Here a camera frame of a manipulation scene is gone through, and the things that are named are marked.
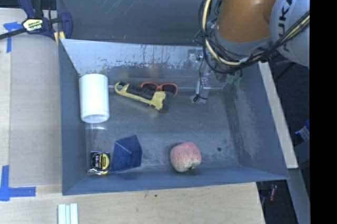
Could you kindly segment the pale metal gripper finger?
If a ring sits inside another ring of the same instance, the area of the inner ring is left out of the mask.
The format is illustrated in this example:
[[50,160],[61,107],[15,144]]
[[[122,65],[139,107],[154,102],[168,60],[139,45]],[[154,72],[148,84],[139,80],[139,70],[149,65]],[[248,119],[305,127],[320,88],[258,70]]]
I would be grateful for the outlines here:
[[211,87],[201,87],[201,102],[206,103],[209,97]]
[[198,102],[201,99],[201,89],[202,89],[201,82],[200,80],[198,80],[195,95],[193,97],[193,102]]

